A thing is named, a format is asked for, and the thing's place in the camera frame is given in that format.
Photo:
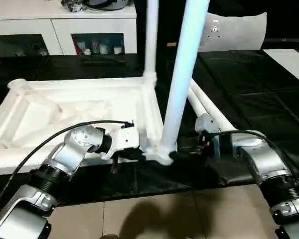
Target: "white tube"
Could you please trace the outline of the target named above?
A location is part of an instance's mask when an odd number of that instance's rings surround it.
[[[176,140],[204,28],[208,4],[209,0],[186,1],[163,134],[158,146],[158,152],[161,157],[169,158],[168,154],[176,150]]]
[[[221,113],[221,111],[215,106],[211,99],[205,94],[205,92],[203,92],[203,90],[193,79],[190,82],[190,88],[194,91],[209,115],[219,123],[221,131],[235,130],[235,127],[229,122],[223,113]]]
[[[188,101],[193,107],[197,117],[200,117],[203,115],[203,113],[207,112],[191,88],[188,89]]]
[[[158,26],[158,0],[148,0],[145,42],[145,77],[154,77],[156,81],[156,42]]]

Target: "white pipe frame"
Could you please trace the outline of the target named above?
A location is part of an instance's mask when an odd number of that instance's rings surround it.
[[[170,86],[158,156],[170,164],[169,153],[177,151],[176,140],[196,62],[209,0],[187,0],[180,32],[179,46]]]

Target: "tiled floor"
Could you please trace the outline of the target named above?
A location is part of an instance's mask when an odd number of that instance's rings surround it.
[[[57,208],[50,239],[276,239],[255,185]]]

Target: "items in cabinet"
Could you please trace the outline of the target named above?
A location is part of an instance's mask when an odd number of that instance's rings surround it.
[[[97,40],[92,40],[92,52],[93,54],[100,54],[100,43]]]
[[[72,34],[72,39],[78,55],[124,54],[122,33]]]
[[[122,53],[122,47],[121,46],[115,46],[114,47],[114,54],[121,54]]]
[[[83,54],[84,54],[84,55],[91,55],[91,49],[90,49],[90,48],[86,48],[86,49],[83,51]]]

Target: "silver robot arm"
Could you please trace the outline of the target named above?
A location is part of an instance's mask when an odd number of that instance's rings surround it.
[[[205,114],[196,121],[195,130],[214,146],[216,158],[221,153],[232,152],[233,157],[244,160],[259,186],[276,224],[280,239],[299,239],[299,179],[284,163],[281,151],[268,144],[268,140],[245,133],[222,135],[218,123]]]
[[[134,127],[120,128],[105,135],[90,125],[69,131],[42,165],[32,171],[0,212],[0,239],[46,239],[51,225],[46,217],[57,206],[62,189],[70,182],[87,152],[109,159],[117,151],[137,148],[139,135]]]

